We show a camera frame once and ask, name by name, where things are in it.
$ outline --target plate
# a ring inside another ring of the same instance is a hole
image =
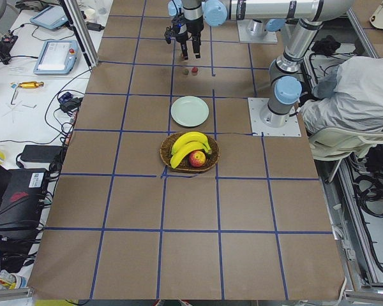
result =
[[[170,114],[181,126],[199,126],[209,116],[209,107],[198,97],[186,96],[174,101]]]

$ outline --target yellow banana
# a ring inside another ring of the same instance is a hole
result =
[[[170,159],[170,165],[173,169],[179,166],[180,162],[185,158],[189,153],[196,150],[204,150],[205,146],[201,142],[188,142],[183,145]]]
[[[209,145],[209,140],[207,136],[198,131],[187,132],[181,135],[172,146],[172,155],[174,155],[178,150],[180,150],[183,145],[186,145],[189,142],[201,142],[204,145],[204,152],[206,154],[211,154],[211,148]]]

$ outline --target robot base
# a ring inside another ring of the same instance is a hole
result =
[[[256,136],[264,134],[264,136],[301,137],[296,116],[289,117],[287,123],[282,127],[271,127],[261,120],[261,108],[268,103],[268,100],[268,98],[248,98],[252,133],[257,134]]]
[[[263,36],[254,36],[248,33],[247,27],[251,20],[238,20],[238,35],[241,43],[278,43],[275,32],[267,32]]]

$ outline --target red apple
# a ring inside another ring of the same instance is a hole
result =
[[[194,168],[200,168],[206,162],[206,155],[202,151],[193,151],[189,154],[189,163]]]

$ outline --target fruit basket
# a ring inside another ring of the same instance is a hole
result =
[[[192,167],[189,163],[188,156],[186,156],[180,162],[179,166],[177,166],[176,168],[171,167],[170,158],[172,158],[172,146],[176,142],[176,140],[185,133],[186,132],[171,134],[162,142],[160,146],[161,160],[169,167],[169,169],[177,172],[202,173],[214,167],[218,162],[218,159],[220,158],[220,150],[218,148],[216,140],[214,140],[214,138],[208,135],[206,136],[211,147],[211,154],[206,154],[206,162],[203,164],[203,166],[199,168]]]

